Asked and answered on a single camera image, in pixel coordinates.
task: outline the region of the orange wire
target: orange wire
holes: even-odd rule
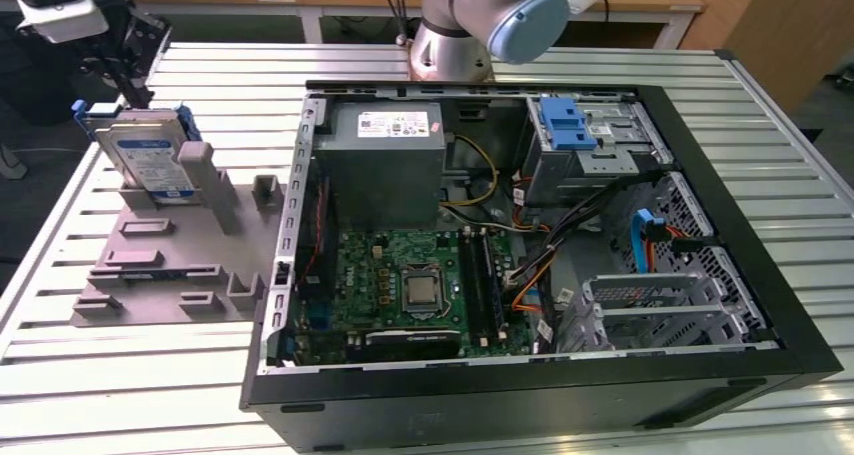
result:
[[[679,230],[676,227],[665,225],[667,231],[672,233],[676,237],[687,238],[688,234]]]
[[[540,268],[537,270],[537,272],[533,274],[533,276],[530,277],[530,280],[528,280],[528,283],[524,284],[524,287],[521,287],[521,290],[518,291],[518,294],[516,295],[516,298],[512,300],[512,303],[509,304],[509,307],[518,311],[538,311],[538,309],[533,308],[533,307],[528,307],[526,305],[518,305],[518,302],[521,301],[521,298],[524,297],[524,294],[526,293],[526,291],[530,289],[530,287],[533,286],[533,284],[536,283],[536,281],[540,279],[540,277],[542,276],[542,274],[545,273],[545,270],[548,270],[548,267],[550,266],[550,262],[554,261],[554,257],[552,256],[548,261],[545,262],[545,265],[542,265],[542,268]]]
[[[648,240],[644,240],[643,244],[644,244],[643,251],[645,254],[645,264],[649,269],[649,273],[652,273],[652,270],[655,270],[655,250],[652,249],[652,242],[649,242]]]
[[[518,220],[518,212],[521,211],[521,207],[518,205],[514,206],[514,208],[512,209],[512,226],[514,228],[518,228],[521,230],[529,230],[533,228],[533,225],[521,225],[521,221]],[[538,224],[538,229],[542,232],[549,232],[550,231],[550,227],[548,225],[545,225],[544,223]]]

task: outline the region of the black cable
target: black cable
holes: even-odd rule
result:
[[[390,15],[393,16],[397,22],[397,33],[405,33],[405,27],[402,26],[402,22],[401,22],[402,19],[400,18],[397,9],[394,8],[394,3],[390,0],[385,0],[385,3],[388,3],[388,8],[390,9]]]
[[[409,34],[406,32],[406,20],[408,20],[408,15],[405,13],[405,0],[398,0],[398,5],[397,5],[397,10],[400,12],[400,18],[402,19],[402,30],[404,33],[402,35],[409,38]]]
[[[462,220],[465,220],[465,222],[470,223],[472,225],[480,225],[481,223],[494,223],[494,221],[492,220],[492,218],[489,217],[486,219],[485,222],[478,222],[477,220],[474,220],[473,218],[470,218],[468,215],[462,215],[462,212],[460,212],[456,208],[453,207],[441,207],[442,210],[446,210],[448,212],[450,212],[453,215],[456,215],[458,218],[461,218]]]
[[[604,2],[604,23],[611,21],[611,3],[608,0],[601,0]]]
[[[631,177],[621,177],[608,183],[603,188],[584,198],[570,209],[557,223],[550,227],[550,231],[542,241],[541,252],[525,263],[521,267],[516,268],[513,273],[521,274],[526,272],[530,267],[540,266],[545,262],[545,258],[549,254],[554,253],[557,246],[564,242],[565,235],[577,228],[577,226],[595,217],[604,205],[611,201],[611,198],[619,190],[639,183],[647,183],[656,181],[665,174],[664,170],[653,170]]]
[[[542,320],[552,329],[552,338],[550,340],[542,338],[545,345],[542,347],[540,343],[538,353],[554,353],[557,348],[557,341],[554,340],[557,336],[557,312],[554,310],[554,300],[550,296],[550,270],[536,281],[536,291],[538,292],[538,309],[542,314]]]

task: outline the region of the wooden table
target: wooden table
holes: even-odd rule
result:
[[[301,18],[306,43],[322,43],[320,18],[324,16],[390,16],[385,0],[138,0],[141,8],[156,14],[294,15]],[[612,22],[655,23],[664,27],[652,48],[676,48],[701,0],[608,0]],[[408,15],[420,16],[421,0],[406,0]],[[14,10],[11,0],[0,0],[0,10]],[[604,4],[574,15],[573,21],[601,21]]]

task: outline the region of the ram slot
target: ram slot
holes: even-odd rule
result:
[[[488,340],[497,336],[497,326],[489,300],[486,253],[482,250],[482,235],[460,231],[457,236],[460,281],[465,300],[465,318],[468,336],[474,346],[486,346]]]
[[[484,297],[484,307],[482,310],[485,313],[492,314],[492,327],[493,334],[497,336],[498,340],[504,340],[506,338],[506,333],[504,332],[504,309],[501,306],[501,288],[497,283],[497,275],[494,273],[494,262],[492,259],[492,249],[489,248],[489,237],[480,234],[480,251],[482,252],[482,264],[484,270],[481,276],[485,277],[482,281],[486,288],[486,296]]]

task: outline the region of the slotted aluminum table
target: slotted aluminum table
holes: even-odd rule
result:
[[[389,46],[174,43],[150,86],[158,104],[189,105],[216,165],[245,183],[256,173],[286,177],[302,82],[404,80],[404,60]],[[664,86],[845,370],[689,430],[405,453],[849,453],[852,192],[739,64],[711,52],[557,49],[528,65],[496,63],[494,71],[498,81]],[[286,453],[256,416],[237,410],[249,323],[67,324],[121,208],[118,184],[91,146],[0,299],[2,453]]]

